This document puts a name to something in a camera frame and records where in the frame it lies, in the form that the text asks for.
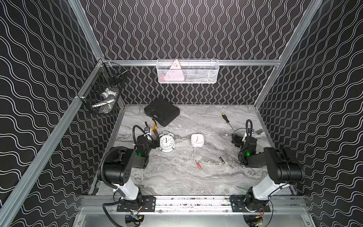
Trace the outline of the black gold AA battery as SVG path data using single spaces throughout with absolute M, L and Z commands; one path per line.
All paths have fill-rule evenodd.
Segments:
M 221 163 L 223 164 L 223 165 L 225 165 L 226 163 L 225 163 L 225 161 L 221 158 L 221 157 L 219 157 L 219 159 L 220 159 L 220 161 L 221 161 Z

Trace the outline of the white square alarm clock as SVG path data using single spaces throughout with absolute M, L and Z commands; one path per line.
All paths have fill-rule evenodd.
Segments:
M 202 134 L 195 133 L 195 134 L 191 135 L 191 144 L 193 147 L 195 147 L 195 148 L 203 147 L 204 143 L 205 143 L 205 139 Z

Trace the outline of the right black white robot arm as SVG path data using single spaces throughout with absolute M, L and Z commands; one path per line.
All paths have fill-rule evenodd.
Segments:
M 245 124 L 246 137 L 238 154 L 240 163 L 249 168 L 266 167 L 268 175 L 257 185 L 248 189 L 242 196 L 245 208 L 254 212 L 268 205 L 270 198 L 292 183 L 301 182 L 305 171 L 288 148 L 275 149 L 266 147 L 257 153 L 257 139 L 252 136 L 253 123 L 250 119 Z

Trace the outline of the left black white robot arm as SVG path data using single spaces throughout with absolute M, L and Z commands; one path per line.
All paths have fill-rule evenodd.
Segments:
M 133 168 L 145 169 L 149 162 L 149 153 L 154 147 L 155 140 L 151 136 L 149 126 L 132 128 L 133 148 L 123 146 L 112 147 L 101 161 L 97 178 L 114 192 L 132 211 L 143 206 L 143 195 L 140 188 L 130 179 Z

